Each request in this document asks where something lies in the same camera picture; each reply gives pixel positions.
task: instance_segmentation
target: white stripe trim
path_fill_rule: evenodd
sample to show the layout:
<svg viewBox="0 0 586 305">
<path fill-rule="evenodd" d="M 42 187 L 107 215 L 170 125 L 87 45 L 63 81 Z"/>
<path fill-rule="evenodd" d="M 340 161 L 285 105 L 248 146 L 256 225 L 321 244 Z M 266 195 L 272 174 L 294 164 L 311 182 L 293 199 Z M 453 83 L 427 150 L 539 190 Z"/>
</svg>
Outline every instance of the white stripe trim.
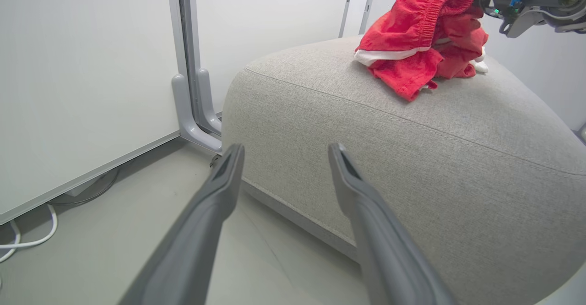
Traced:
<svg viewBox="0 0 586 305">
<path fill-rule="evenodd" d="M 366 51 L 358 50 L 354 53 L 354 60 L 370 67 L 377 60 L 402 60 L 415 55 L 417 52 L 425 52 L 430 48 L 414 48 L 408 51 Z"/>
</svg>

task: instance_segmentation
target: robotic arm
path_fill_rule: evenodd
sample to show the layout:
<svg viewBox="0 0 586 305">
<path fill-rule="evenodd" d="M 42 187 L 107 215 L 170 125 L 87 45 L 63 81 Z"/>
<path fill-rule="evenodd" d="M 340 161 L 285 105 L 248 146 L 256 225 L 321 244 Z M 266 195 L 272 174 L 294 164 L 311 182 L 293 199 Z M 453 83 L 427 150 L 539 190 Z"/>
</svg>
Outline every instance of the robotic arm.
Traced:
<svg viewBox="0 0 586 305">
<path fill-rule="evenodd" d="M 474 5 L 502 19 L 500 33 L 509 38 L 544 24 L 559 33 L 586 33 L 586 0 L 475 0 Z"/>
</svg>

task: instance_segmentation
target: gray upholstered seat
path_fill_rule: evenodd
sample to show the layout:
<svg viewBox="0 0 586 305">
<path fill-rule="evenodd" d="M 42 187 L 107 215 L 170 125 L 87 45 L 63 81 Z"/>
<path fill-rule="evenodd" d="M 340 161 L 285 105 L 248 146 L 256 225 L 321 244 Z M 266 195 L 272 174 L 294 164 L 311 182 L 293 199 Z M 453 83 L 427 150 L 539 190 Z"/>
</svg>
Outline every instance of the gray upholstered seat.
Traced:
<svg viewBox="0 0 586 305">
<path fill-rule="evenodd" d="M 342 142 L 461 304 L 534 304 L 586 257 L 586 147 L 511 72 L 397 97 L 352 61 L 358 38 L 249 64 L 224 106 L 246 190 L 356 258 L 326 146 Z"/>
</svg>

